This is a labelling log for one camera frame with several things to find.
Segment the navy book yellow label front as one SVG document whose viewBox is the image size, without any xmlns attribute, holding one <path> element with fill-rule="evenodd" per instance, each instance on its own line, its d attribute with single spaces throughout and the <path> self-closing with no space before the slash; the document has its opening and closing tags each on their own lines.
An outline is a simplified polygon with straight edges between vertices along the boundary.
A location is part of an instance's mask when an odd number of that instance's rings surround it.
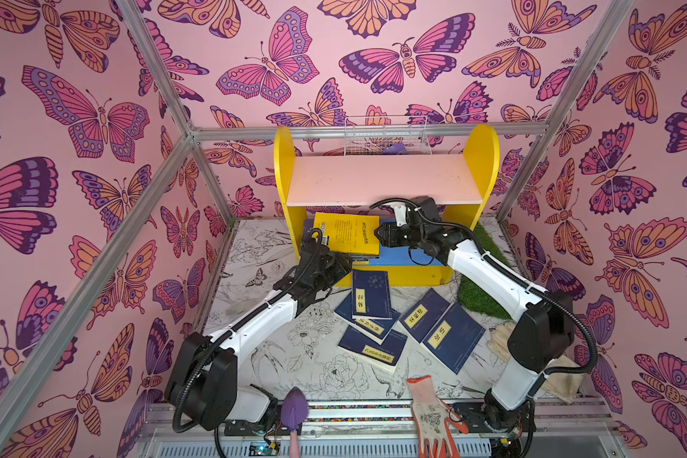
<svg viewBox="0 0 687 458">
<path fill-rule="evenodd" d="M 469 312 L 454 303 L 434 324 L 422 345 L 436 360 L 457 375 L 485 333 Z"/>
</svg>

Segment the green circuit board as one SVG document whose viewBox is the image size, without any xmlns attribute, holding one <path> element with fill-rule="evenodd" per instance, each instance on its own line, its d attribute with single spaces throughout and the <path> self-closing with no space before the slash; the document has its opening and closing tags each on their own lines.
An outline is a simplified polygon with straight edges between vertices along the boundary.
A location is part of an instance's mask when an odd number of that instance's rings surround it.
<svg viewBox="0 0 687 458">
<path fill-rule="evenodd" d="M 278 456 L 280 445 L 276 442 L 251 442 L 248 448 L 249 457 Z"/>
</svg>

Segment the navy book yellow label back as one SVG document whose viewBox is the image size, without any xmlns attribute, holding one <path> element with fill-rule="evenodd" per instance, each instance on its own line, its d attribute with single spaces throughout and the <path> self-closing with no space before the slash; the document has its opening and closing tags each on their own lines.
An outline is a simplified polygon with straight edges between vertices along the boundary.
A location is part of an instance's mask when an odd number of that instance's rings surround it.
<svg viewBox="0 0 687 458">
<path fill-rule="evenodd" d="M 352 272 L 352 317 L 366 320 L 391 320 L 389 274 L 385 271 Z"/>
</svg>

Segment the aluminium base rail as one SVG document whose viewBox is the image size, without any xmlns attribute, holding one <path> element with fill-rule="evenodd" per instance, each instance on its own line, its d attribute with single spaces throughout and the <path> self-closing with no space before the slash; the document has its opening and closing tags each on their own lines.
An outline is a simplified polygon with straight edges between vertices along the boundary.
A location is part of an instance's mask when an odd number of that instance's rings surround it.
<svg viewBox="0 0 687 458">
<path fill-rule="evenodd" d="M 532 429 L 511 433 L 491 431 L 475 418 L 477 400 L 461 400 L 458 413 L 469 420 L 469 433 L 454 429 L 452 436 L 462 457 L 518 457 L 528 448 L 530 457 L 627 457 L 618 427 L 605 404 L 585 398 L 572 405 L 557 400 L 537 404 Z M 215 439 L 210 431 L 194 427 L 177 434 L 170 426 L 170 408 L 152 406 L 135 457 L 249 457 L 251 442 L 276 442 L 289 456 L 289 431 L 278 423 L 263 429 L 242 421 L 221 426 Z M 418 434 L 408 400 L 312 402 L 299 428 L 303 457 L 415 457 Z"/>
</svg>

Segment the thick navy book yellow spine label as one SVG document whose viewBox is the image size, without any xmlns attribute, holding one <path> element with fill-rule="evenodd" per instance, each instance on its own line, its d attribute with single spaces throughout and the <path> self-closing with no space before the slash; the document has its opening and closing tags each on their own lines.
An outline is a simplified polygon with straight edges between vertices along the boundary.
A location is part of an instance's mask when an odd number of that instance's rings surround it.
<svg viewBox="0 0 687 458">
<path fill-rule="evenodd" d="M 383 343 L 377 343 L 368 335 L 349 326 L 338 342 L 343 349 L 368 364 L 388 373 L 394 373 L 403 356 L 408 337 L 398 331 L 391 331 Z"/>
</svg>

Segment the green artificial grass mat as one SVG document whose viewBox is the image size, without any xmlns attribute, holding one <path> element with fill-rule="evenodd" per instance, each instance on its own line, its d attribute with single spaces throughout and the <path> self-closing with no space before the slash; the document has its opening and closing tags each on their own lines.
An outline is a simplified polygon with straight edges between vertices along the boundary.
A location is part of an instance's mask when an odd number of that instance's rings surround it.
<svg viewBox="0 0 687 458">
<path fill-rule="evenodd" d="M 493 219 L 486 219 L 477 223 L 475 236 L 485 251 L 490 252 L 500 263 L 507 267 L 514 267 L 513 256 L 503 239 L 500 226 Z M 502 287 L 486 286 L 483 275 L 475 280 L 472 276 L 462 275 L 458 286 L 456 299 L 467 311 L 492 317 L 498 320 L 511 320 L 511 313 L 494 297 L 494 292 L 502 291 Z"/>
</svg>

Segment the purple garden trowel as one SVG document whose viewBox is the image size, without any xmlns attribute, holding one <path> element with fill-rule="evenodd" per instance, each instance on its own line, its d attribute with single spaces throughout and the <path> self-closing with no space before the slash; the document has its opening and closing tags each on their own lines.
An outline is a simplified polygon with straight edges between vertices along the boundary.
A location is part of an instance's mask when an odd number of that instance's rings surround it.
<svg viewBox="0 0 687 458">
<path fill-rule="evenodd" d="M 299 428 L 307 420 L 309 406 L 299 387 L 293 387 L 282 402 L 281 422 L 289 431 L 289 457 L 300 458 Z"/>
</svg>

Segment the navy book yellow label middle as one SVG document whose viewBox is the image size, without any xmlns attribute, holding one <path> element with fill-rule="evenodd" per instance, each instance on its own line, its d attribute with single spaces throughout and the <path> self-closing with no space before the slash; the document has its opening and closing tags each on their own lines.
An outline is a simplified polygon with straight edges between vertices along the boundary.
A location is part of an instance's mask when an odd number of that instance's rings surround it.
<svg viewBox="0 0 687 458">
<path fill-rule="evenodd" d="M 451 305 L 451 302 L 431 288 L 415 305 L 401 314 L 399 323 L 418 344 L 421 344 Z"/>
</svg>

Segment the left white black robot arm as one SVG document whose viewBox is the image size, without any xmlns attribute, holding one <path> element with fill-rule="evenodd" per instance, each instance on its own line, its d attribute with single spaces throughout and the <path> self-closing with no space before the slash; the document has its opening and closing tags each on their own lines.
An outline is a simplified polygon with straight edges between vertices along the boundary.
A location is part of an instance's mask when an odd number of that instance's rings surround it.
<svg viewBox="0 0 687 458">
<path fill-rule="evenodd" d="M 274 396 L 240 385 L 239 365 L 351 271 L 351 258 L 331 251 L 324 244 L 323 231 L 314 228 L 303 240 L 299 264 L 258 305 L 210 335 L 190 334 L 181 345 L 164 394 L 174 407 L 173 431 L 184 433 L 194 427 L 213 431 L 235 421 L 266 422 Z"/>
</svg>

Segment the yellow pink blue bookshelf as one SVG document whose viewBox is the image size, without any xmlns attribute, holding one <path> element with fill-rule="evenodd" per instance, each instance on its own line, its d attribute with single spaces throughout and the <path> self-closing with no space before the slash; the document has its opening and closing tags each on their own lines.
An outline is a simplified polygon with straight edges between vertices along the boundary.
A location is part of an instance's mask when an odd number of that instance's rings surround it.
<svg viewBox="0 0 687 458">
<path fill-rule="evenodd" d="M 496 259 L 479 248 L 473 235 L 492 194 L 500 164 L 496 131 L 478 124 L 463 154 L 411 156 L 296 156 L 288 128 L 278 129 L 274 142 L 275 175 L 282 211 L 293 249 L 301 252 L 310 206 L 362 205 L 378 208 L 387 200 L 398 205 L 432 198 L 444 206 L 440 221 L 423 220 L 429 242 L 439 250 L 432 264 L 417 265 L 404 247 L 383 247 L 366 267 L 385 270 L 393 286 L 436 286 L 454 273 L 479 286 L 492 287 L 505 278 Z"/>
</svg>

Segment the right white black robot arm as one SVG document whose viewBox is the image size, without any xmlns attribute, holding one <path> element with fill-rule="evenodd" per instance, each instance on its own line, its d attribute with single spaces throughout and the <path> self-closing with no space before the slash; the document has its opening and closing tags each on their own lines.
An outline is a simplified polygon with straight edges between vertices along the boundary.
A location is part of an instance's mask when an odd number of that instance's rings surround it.
<svg viewBox="0 0 687 458">
<path fill-rule="evenodd" d="M 417 248 L 470 279 L 509 313 L 515 328 L 510 359 L 482 408 L 493 431 L 534 426 L 534 395 L 555 374 L 590 374 L 597 367 L 593 332 L 574 314 L 573 298 L 530 282 L 494 257 L 473 229 L 444 221 L 433 198 L 385 198 L 395 220 L 375 231 L 381 246 Z"/>
</svg>

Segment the red white work glove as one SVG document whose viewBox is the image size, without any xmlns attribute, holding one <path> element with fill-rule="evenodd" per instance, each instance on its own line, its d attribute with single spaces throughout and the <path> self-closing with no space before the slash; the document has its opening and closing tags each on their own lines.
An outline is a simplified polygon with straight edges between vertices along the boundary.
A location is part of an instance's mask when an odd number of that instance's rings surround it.
<svg viewBox="0 0 687 458">
<path fill-rule="evenodd" d="M 450 428 L 469 433 L 462 417 L 437 396 L 431 376 L 410 378 L 406 383 L 412 398 L 413 421 L 418 431 L 419 457 L 459 457 Z"/>
</svg>

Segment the purple object in basket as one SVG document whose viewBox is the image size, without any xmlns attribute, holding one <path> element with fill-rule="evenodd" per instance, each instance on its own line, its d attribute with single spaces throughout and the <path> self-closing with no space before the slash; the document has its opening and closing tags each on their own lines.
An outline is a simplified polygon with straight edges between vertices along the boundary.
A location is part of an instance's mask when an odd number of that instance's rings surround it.
<svg viewBox="0 0 687 458">
<path fill-rule="evenodd" d="M 393 143 L 383 150 L 384 156 L 402 156 L 408 154 L 408 148 L 403 143 Z"/>
</svg>

